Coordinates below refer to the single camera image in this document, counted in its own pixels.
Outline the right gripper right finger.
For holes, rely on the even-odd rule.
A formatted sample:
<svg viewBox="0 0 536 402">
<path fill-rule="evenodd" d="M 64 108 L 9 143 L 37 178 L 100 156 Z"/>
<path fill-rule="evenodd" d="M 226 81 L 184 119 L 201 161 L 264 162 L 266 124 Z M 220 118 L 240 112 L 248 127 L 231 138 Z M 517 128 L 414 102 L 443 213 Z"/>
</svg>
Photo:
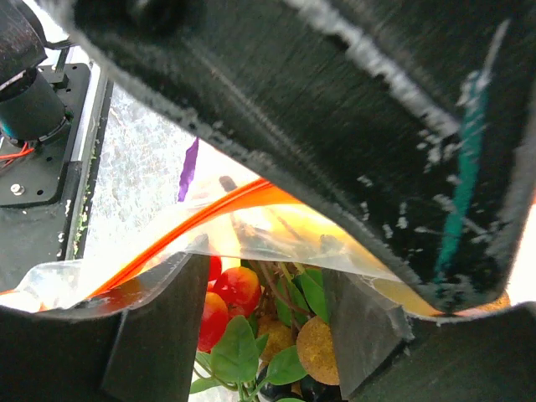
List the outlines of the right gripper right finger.
<svg viewBox="0 0 536 402">
<path fill-rule="evenodd" d="M 347 401 L 533 401 L 535 305 L 418 318 L 356 275 L 325 270 L 329 326 Z"/>
</svg>

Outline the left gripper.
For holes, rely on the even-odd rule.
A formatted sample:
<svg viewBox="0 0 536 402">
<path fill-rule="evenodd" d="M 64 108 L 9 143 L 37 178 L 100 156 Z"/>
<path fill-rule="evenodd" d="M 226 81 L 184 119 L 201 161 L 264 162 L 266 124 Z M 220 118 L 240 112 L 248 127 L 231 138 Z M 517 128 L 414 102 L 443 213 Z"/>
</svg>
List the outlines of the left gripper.
<svg viewBox="0 0 536 402">
<path fill-rule="evenodd" d="M 131 95 L 434 308 L 504 290 L 535 187 L 532 1 L 44 1 Z"/>
</svg>

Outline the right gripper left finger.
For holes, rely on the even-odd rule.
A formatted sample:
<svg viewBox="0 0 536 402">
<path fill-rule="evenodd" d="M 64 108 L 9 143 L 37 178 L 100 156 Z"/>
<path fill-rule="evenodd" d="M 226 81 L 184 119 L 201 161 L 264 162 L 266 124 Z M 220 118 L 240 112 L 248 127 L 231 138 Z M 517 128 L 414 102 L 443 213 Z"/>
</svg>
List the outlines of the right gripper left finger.
<svg viewBox="0 0 536 402">
<path fill-rule="evenodd" d="M 209 272 L 178 253 L 68 310 L 1 310 L 4 401 L 184 401 Z"/>
</svg>

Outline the clear zip top bag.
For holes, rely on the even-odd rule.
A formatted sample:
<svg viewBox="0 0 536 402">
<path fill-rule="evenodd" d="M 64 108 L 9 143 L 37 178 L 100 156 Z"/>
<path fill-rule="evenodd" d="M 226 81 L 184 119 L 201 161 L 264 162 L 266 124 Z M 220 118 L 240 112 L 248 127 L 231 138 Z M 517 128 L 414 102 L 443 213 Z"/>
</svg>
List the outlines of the clear zip top bag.
<svg viewBox="0 0 536 402">
<path fill-rule="evenodd" d="M 437 315 L 350 234 L 249 169 L 208 145 L 189 164 L 193 182 L 184 201 L 163 209 L 143 230 L 119 234 L 85 258 L 32 264 L 2 292 L 1 303 L 26 312 L 73 307 L 150 245 L 189 221 L 190 227 L 142 263 L 141 271 L 180 252 L 221 256 L 225 268 L 238 260 L 315 265 L 365 276 L 373 289 L 407 312 Z"/>
</svg>

